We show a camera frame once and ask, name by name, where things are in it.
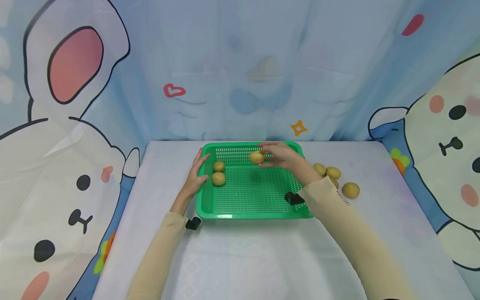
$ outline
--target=white tablecloth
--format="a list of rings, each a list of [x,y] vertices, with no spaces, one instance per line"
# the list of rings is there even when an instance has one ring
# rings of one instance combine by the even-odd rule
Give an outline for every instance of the white tablecloth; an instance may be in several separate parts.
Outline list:
[[[206,141],[152,141],[93,300],[125,299],[164,214]],[[300,142],[311,162],[356,182],[352,205],[403,265],[421,300],[473,299],[387,151],[377,142]],[[195,199],[187,216],[195,216]],[[203,220],[175,254],[162,299],[365,299],[348,260],[316,219]]]

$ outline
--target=person's left hand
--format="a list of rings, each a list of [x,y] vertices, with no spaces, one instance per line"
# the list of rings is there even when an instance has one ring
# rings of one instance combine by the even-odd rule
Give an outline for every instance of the person's left hand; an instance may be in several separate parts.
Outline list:
[[[198,150],[197,156],[193,160],[192,168],[188,173],[187,180],[183,185],[182,189],[180,190],[180,194],[185,195],[186,197],[192,198],[198,192],[198,190],[202,187],[202,185],[208,180],[208,175],[203,175],[198,177],[198,170],[203,165],[203,163],[207,160],[210,156],[210,153],[207,153],[204,157],[200,158],[202,155],[203,149],[200,148]]]

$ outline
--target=arm sleeve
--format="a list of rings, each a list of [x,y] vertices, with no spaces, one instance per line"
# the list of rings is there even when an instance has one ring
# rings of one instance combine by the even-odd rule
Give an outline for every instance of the arm sleeve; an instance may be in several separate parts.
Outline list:
[[[325,178],[298,192],[357,272],[368,300],[416,300],[400,265],[333,183]]]
[[[126,300],[159,300],[187,218],[168,212],[133,277]]]

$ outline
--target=green plastic basket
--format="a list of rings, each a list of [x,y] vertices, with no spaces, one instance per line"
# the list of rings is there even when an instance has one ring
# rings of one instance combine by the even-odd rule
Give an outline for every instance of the green plastic basket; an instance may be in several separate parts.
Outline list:
[[[260,150],[258,143],[210,143],[202,156],[210,157],[198,175],[208,174],[209,180],[197,193],[197,214],[204,219],[300,219],[313,215],[304,204],[290,205],[287,192],[296,193],[300,183],[282,168],[261,168],[253,165],[248,155]],[[303,156],[300,145],[286,142]],[[223,186],[212,183],[213,163],[225,163]]]

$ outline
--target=small potato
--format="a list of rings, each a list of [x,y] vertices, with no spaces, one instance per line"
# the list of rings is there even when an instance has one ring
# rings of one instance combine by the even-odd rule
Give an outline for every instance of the small potato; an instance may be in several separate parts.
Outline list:
[[[317,171],[318,174],[322,176],[325,176],[325,173],[327,172],[325,166],[320,163],[313,164],[313,168],[315,169],[315,171]]]
[[[263,155],[263,153],[261,153],[260,151],[253,151],[252,153],[250,153],[250,155],[248,156],[248,158],[250,159],[250,161],[254,164],[254,165],[258,165],[258,164],[261,164],[265,161],[265,155]]]
[[[223,172],[223,170],[225,170],[225,164],[223,163],[223,161],[216,161],[213,164],[213,171],[214,172]]]
[[[215,172],[212,175],[212,182],[216,186],[222,186],[225,184],[225,174],[222,172]]]
[[[360,194],[360,187],[353,182],[347,182],[342,187],[342,193],[345,197],[355,199]]]
[[[340,170],[335,167],[328,167],[325,174],[327,176],[330,176],[330,178],[335,179],[339,179],[340,176],[342,176],[342,172],[340,172]]]
[[[333,185],[335,185],[335,187],[336,187],[337,190],[338,190],[338,187],[339,187],[338,181],[337,181],[335,178],[331,177],[331,176],[328,176],[328,178],[330,179],[330,181],[333,183]]]

